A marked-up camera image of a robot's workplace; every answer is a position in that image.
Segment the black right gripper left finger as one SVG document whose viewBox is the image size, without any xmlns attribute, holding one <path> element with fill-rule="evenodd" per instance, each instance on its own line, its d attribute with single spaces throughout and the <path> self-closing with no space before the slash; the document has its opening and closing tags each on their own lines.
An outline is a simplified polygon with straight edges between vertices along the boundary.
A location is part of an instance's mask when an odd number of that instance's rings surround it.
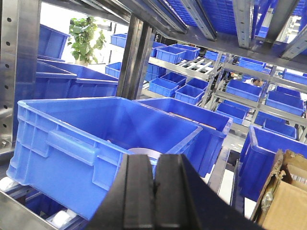
<svg viewBox="0 0 307 230">
<path fill-rule="evenodd" d="M 125 155 L 87 230 L 153 230 L 154 183 L 147 155 Z"/>
</svg>

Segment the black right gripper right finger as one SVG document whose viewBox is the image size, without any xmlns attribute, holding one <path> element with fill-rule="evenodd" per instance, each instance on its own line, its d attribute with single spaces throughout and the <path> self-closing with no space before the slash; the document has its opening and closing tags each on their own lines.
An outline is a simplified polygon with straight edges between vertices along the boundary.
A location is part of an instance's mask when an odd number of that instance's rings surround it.
<svg viewBox="0 0 307 230">
<path fill-rule="evenodd" d="M 155 173 L 155 229 L 259 230 L 223 201 L 183 154 L 160 156 Z"/>
</svg>

